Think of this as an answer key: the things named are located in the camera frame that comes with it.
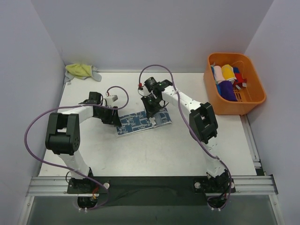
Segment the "blue object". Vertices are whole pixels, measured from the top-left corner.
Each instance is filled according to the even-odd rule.
[[[238,101],[236,100],[236,96],[233,92],[233,84],[230,81],[222,81],[221,83],[219,83],[219,87],[222,93],[221,96],[224,99],[232,102]]]
[[[239,68],[234,67],[234,68],[233,68],[233,72],[234,72],[235,74],[239,74],[239,73],[240,73]]]
[[[211,71],[212,71],[212,75],[214,75],[215,74],[214,67],[210,66],[210,68],[211,68]],[[216,82],[216,87],[217,87],[217,91],[218,91],[219,95],[221,95],[221,89],[220,89],[219,85],[217,84],[217,82]]]
[[[153,126],[147,118],[145,111],[120,116],[122,126],[117,127],[118,136],[129,135],[172,123],[169,112],[166,108],[163,108],[156,113],[154,115],[154,119],[156,125]]]
[[[214,67],[213,66],[210,66],[211,70],[212,70],[212,74],[214,75],[215,74],[215,70],[214,70]]]
[[[221,95],[221,89],[220,89],[220,86],[218,84],[216,84],[216,87],[217,87],[217,91],[219,93],[219,95]]]

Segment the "yellow object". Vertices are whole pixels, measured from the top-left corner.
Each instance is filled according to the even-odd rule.
[[[88,76],[92,76],[92,66],[85,64],[71,64],[66,66],[66,70],[74,77],[84,80]]]
[[[236,80],[233,68],[228,64],[222,66],[222,75],[225,80],[230,81],[232,84],[234,83],[234,80]]]

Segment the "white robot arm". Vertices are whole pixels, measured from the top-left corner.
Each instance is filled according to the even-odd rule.
[[[116,95],[103,98],[102,95],[97,92],[90,92],[89,99],[83,103],[98,105],[100,101],[102,101],[102,103],[105,101],[107,107],[113,108],[113,103],[116,100],[118,100]],[[80,144],[79,124],[91,117],[100,118],[104,124],[120,126],[117,110],[82,105],[82,107],[62,113],[51,113],[45,140],[46,148],[52,150],[54,154],[57,154],[67,167],[75,168],[78,172],[86,176],[91,176],[92,171],[86,165],[78,151]],[[72,178],[76,180],[84,179],[84,177],[74,171],[70,172]]]
[[[203,114],[201,115],[201,108],[204,109],[205,104],[195,101],[180,90],[175,91],[172,83],[168,80],[157,83],[155,79],[151,77],[145,81],[144,86],[140,87],[140,89],[144,92],[142,101],[148,118],[151,118],[161,109],[161,101],[168,102],[173,106],[178,107],[178,95],[176,92],[179,92],[180,106],[183,113],[189,116],[190,126],[197,134],[200,141],[203,142],[209,153],[213,156],[218,156],[219,152],[216,138],[218,124],[213,111],[210,115],[211,118],[204,118]],[[218,159],[212,158],[207,154],[204,154],[204,157],[206,159],[207,173],[211,177],[215,178],[225,172],[225,167]]]

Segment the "towel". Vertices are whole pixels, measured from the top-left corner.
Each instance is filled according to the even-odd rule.
[[[233,84],[230,81],[223,81],[219,83],[219,87],[221,89],[221,96],[224,99],[228,101],[237,102],[236,96],[233,92]]]
[[[65,82],[73,80],[74,77],[85,80],[88,77],[94,78],[96,81],[101,81],[102,77],[98,73],[99,69],[94,66],[85,64],[71,64],[66,66]]]
[[[166,108],[154,115],[155,125],[146,116],[145,111],[120,116],[122,126],[117,127],[118,137],[140,133],[153,128],[171,124],[171,118]]]
[[[230,81],[231,84],[233,84],[234,81],[236,80],[234,72],[233,72],[233,68],[228,64],[222,66],[222,75],[223,75],[224,79],[227,81]]]
[[[225,80],[222,75],[222,69],[220,66],[214,66],[214,77],[215,77],[217,84],[219,84]]]
[[[221,95],[221,89],[220,89],[220,87],[219,87],[219,85],[218,85],[218,83],[217,83],[217,81],[216,81],[215,70],[214,70],[213,65],[211,65],[210,68],[211,68],[212,74],[214,75],[214,78],[215,78],[217,91],[218,91],[219,95]]]

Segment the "plastic basket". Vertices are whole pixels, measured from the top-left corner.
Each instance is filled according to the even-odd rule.
[[[247,87],[241,90],[237,88],[233,89],[238,100],[237,102],[227,101],[219,95],[210,68],[210,65],[214,63],[216,66],[221,67],[226,64],[237,67],[242,77],[247,79]],[[209,101],[217,115],[244,115],[250,112],[255,106],[263,103],[266,99],[265,91],[251,60],[243,54],[225,52],[211,54],[207,60],[204,83]]]

